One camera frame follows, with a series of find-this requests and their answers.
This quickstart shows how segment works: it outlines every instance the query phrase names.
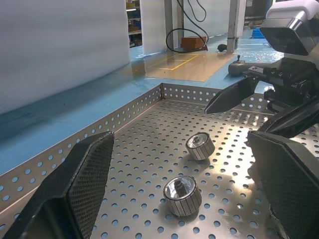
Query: blue container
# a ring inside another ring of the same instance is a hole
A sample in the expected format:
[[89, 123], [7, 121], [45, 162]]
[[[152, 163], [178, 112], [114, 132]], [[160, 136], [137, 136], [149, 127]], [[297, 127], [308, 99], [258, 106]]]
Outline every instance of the blue container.
[[253, 30], [252, 38], [265, 38], [264, 35], [261, 33], [259, 28]]

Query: perforated metal tray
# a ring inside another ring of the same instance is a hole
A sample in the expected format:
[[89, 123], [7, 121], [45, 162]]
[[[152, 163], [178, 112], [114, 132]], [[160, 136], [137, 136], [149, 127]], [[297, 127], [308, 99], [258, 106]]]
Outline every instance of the perforated metal tray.
[[[269, 203], [249, 177], [254, 157], [247, 131], [271, 117], [262, 94], [226, 112], [205, 115], [217, 89], [161, 84], [80, 132], [0, 177], [0, 238], [42, 180], [89, 135], [114, 130], [107, 190], [91, 238], [275, 239]], [[192, 160], [185, 142], [210, 134], [216, 150], [209, 159]], [[295, 138], [319, 155], [318, 125]], [[189, 217], [172, 215], [163, 198], [166, 182], [193, 176], [203, 203]]]

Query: black cable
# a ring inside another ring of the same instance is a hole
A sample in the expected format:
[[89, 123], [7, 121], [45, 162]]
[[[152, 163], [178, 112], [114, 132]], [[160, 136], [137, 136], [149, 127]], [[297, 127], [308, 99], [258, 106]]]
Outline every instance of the black cable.
[[[192, 8], [192, 6], [191, 6], [189, 0], [188, 0], [188, 3], [189, 3], [189, 5], [190, 5], [191, 11], [192, 11], [192, 13], [193, 13], [194, 18], [196, 19], [196, 21], [198, 21], [198, 22], [203, 22], [203, 21], [206, 19], [206, 16], [207, 16], [206, 9], [199, 3], [198, 0], [196, 0], [196, 1], [197, 1], [197, 3], [199, 4], [199, 6], [200, 6], [200, 7], [204, 10], [204, 12], [205, 12], [205, 17], [204, 17], [203, 20], [198, 20], [198, 19], [197, 19], [197, 17], [196, 17], [195, 14], [194, 14], [193, 8]], [[185, 16], [188, 18], [188, 20], [189, 20], [191, 23], [193, 23], [196, 27], [198, 27], [200, 30], [202, 30], [202, 31], [206, 34], [207, 40], [205, 41], [204, 38], [203, 38], [201, 35], [199, 35], [197, 32], [195, 32], [195, 31], [193, 31], [193, 30], [186, 29], [186, 28], [175, 28], [175, 29], [172, 29], [172, 30], [167, 34], [167, 36], [166, 36], [166, 46], [167, 46], [167, 48], [168, 48], [169, 50], [171, 50], [171, 51], [173, 51], [173, 52], [176, 52], [176, 53], [190, 53], [190, 52], [198, 51], [198, 50], [202, 49], [203, 47], [205, 47], [205, 46], [207, 45], [208, 40], [209, 40], [208, 34], [207, 34], [207, 32], [206, 32], [203, 28], [201, 28], [201, 27], [200, 27], [199, 25], [197, 25], [192, 19], [190, 19], [190, 17], [189, 17], [189, 16], [187, 15], [187, 13], [185, 12], [185, 10], [184, 10], [184, 8], [182, 7], [182, 5], [181, 5], [181, 3], [180, 3], [179, 0], [177, 0], [177, 3], [178, 3], [178, 5], [180, 6], [182, 12], [183, 12], [183, 13], [185, 14]], [[190, 32], [196, 34], [196, 35], [203, 41], [204, 45], [201, 46], [201, 47], [199, 47], [199, 48], [195, 48], [195, 49], [189, 50], [189, 51], [177, 51], [177, 50], [172, 49], [172, 48], [168, 45], [168, 42], [167, 42], [168, 36], [169, 36], [170, 34], [172, 34], [174, 31], [177, 31], [177, 30], [190, 31]]]

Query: floor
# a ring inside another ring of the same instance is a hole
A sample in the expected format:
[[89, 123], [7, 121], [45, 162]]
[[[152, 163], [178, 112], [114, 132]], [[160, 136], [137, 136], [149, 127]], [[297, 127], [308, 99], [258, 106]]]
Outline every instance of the floor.
[[[245, 30], [236, 50], [246, 62], [274, 62], [282, 53], [269, 47], [265, 39], [251, 39], [251, 30]], [[226, 35], [210, 39], [208, 50], [215, 52]], [[131, 48], [133, 64], [143, 62], [142, 47]], [[46, 98], [29, 106], [0, 116], [0, 175], [18, 166], [50, 146], [109, 114], [137, 96], [159, 85], [171, 83], [223, 89], [238, 80], [228, 75], [228, 64], [221, 67], [205, 82], [182, 81], [120, 74], [121, 69], [100, 79]], [[257, 92], [267, 84], [260, 83]]]

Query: blue table surface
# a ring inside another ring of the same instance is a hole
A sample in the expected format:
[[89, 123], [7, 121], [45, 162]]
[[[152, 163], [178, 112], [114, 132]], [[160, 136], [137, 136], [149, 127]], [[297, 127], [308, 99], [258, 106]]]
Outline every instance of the blue table surface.
[[[283, 57], [265, 39], [252, 39], [247, 29], [240, 38], [236, 54], [246, 62], [274, 62]], [[210, 38], [209, 51], [217, 51], [226, 43], [227, 35]], [[131, 51], [133, 64], [144, 61], [143, 48]], [[148, 56], [157, 57], [161, 53]], [[120, 69], [97, 80], [62, 92], [39, 102], [0, 116], [0, 175], [41, 153], [89, 124], [134, 100], [160, 83], [223, 89], [241, 77], [228, 75], [228, 64], [235, 55], [206, 82], [181, 81], [119, 74]], [[259, 83], [257, 92], [264, 92], [266, 83]]]

